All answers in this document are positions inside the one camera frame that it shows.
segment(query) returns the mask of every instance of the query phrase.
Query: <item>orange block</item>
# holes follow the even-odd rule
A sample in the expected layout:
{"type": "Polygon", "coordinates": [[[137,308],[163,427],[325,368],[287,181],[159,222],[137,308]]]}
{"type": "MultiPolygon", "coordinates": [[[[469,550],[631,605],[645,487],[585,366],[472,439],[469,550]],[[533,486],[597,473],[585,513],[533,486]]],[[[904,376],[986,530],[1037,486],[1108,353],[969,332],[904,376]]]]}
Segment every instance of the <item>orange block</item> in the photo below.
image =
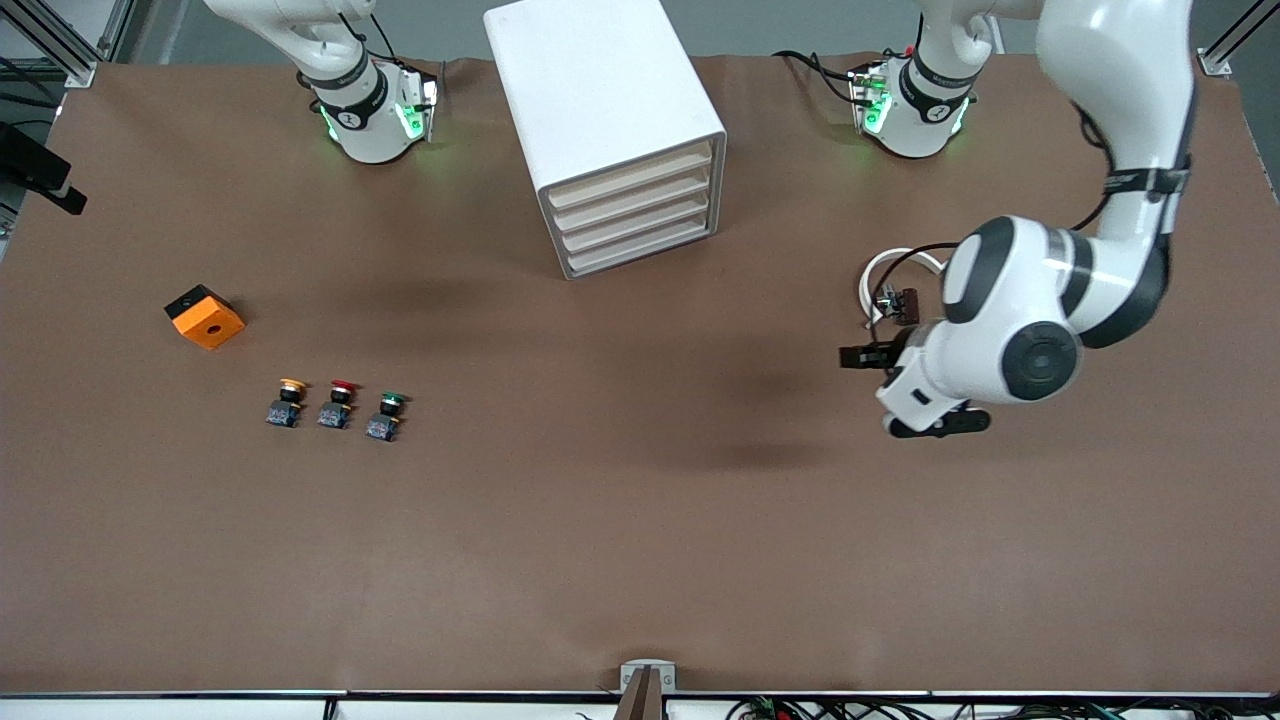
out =
{"type": "Polygon", "coordinates": [[[166,305],[164,311],[182,337],[205,350],[214,350],[244,329],[244,320],[232,306],[202,284],[166,305]]]}

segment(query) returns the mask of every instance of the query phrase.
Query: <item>brown table surface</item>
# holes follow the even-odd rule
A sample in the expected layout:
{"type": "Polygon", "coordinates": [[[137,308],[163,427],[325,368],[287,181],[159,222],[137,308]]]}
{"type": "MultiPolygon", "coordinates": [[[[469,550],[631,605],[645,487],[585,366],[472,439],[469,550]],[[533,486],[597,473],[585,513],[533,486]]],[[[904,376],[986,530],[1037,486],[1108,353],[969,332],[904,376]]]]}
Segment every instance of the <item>brown table surface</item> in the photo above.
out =
{"type": "MultiPolygon", "coordinates": [[[[1280,685],[1280,214],[1204,82],[1155,323],[982,436],[895,441],[854,295],[882,249],[1071,224],[1102,159],[1033,58],[929,160],[771,58],[696,61],[707,241],[559,275],[490,63],[433,146],[328,142],[288,67],[100,68],[0,264],[0,688],[1280,685]],[[216,352],[161,307],[205,283],[216,352]],[[262,421],[282,375],[303,425],[262,421]],[[393,445],[330,378],[412,396],[393,445]]],[[[919,270],[929,304],[934,284],[919,270]]]]}

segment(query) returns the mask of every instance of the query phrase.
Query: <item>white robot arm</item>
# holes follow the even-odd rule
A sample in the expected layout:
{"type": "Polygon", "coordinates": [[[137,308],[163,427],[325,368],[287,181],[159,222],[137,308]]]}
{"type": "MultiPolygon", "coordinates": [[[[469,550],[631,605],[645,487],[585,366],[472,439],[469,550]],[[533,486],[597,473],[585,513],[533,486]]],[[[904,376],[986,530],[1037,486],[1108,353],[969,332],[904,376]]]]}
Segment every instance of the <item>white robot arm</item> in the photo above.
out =
{"type": "Polygon", "coordinates": [[[1190,3],[1044,3],[1041,67],[1110,147],[1098,233],[989,220],[947,263],[945,318],[845,352],[846,366],[888,370],[876,396],[892,434],[984,429],[986,413],[970,402],[1044,400],[1076,375],[1083,347],[1125,340],[1156,313],[1190,172],[1190,3]]]}
{"type": "Polygon", "coordinates": [[[908,55],[855,73],[858,128],[904,158],[927,158],[960,131],[978,73],[991,58],[983,15],[1036,18],[1044,0],[918,0],[920,36],[908,55]]]}
{"type": "Polygon", "coordinates": [[[205,0],[284,53],[320,100],[329,136],[361,163],[385,163],[430,140],[434,78],[370,56],[347,23],[367,18],[375,0],[205,0]]]}

